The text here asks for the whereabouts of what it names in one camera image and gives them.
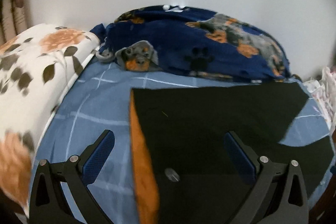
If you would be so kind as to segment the blue checked bed sheet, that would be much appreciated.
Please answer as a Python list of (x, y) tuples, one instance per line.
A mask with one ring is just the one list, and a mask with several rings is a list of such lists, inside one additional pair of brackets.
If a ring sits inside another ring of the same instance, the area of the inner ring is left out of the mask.
[[(64, 97), (35, 157), (31, 185), (39, 161), (63, 162), (80, 155), (105, 130), (112, 130), (116, 144), (94, 184), (89, 185), (96, 201), (114, 223), (139, 223), (133, 193), (133, 176), (129, 145), (128, 107), (131, 88), (200, 88), (231, 87), (228, 83), (165, 72), (135, 73), (122, 71), (115, 63), (90, 62)], [(326, 145), (314, 150), (318, 164), (328, 163), (316, 190), (309, 197), (311, 209), (326, 190), (335, 164), (329, 129), (314, 99), (309, 97), (280, 144), (299, 147), (322, 139)]]

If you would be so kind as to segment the white floral pillow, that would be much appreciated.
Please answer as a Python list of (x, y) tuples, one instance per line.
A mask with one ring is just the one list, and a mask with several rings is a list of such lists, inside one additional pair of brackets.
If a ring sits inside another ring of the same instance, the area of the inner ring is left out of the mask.
[(1, 46), (1, 191), (25, 213), (38, 147), (98, 45), (91, 32), (43, 23)]

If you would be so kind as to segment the white patterned cloth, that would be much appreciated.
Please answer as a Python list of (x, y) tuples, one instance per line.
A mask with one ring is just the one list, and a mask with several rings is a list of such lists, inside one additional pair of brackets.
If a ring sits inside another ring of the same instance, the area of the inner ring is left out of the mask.
[(303, 83), (314, 98), (319, 111), (325, 119), (332, 135), (335, 131), (336, 82), (335, 67), (324, 67), (320, 80), (308, 80)]

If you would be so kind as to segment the navy dog print blanket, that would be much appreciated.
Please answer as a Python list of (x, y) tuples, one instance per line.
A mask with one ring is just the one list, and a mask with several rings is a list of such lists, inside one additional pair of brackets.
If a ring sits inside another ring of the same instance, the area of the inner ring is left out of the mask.
[(126, 71), (248, 83), (290, 76), (285, 51), (274, 37), (211, 10), (143, 7), (96, 25), (92, 33), (100, 40), (97, 58)]

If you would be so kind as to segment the black pants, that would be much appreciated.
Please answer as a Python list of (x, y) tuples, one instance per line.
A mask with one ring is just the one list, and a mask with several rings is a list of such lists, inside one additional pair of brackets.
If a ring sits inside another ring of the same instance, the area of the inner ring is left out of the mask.
[(129, 101), (134, 193), (141, 223), (230, 223), (251, 189), (224, 135), (233, 131), (272, 162), (298, 161), (309, 197), (326, 171), (314, 150), (280, 144), (309, 96), (298, 83), (133, 89)]

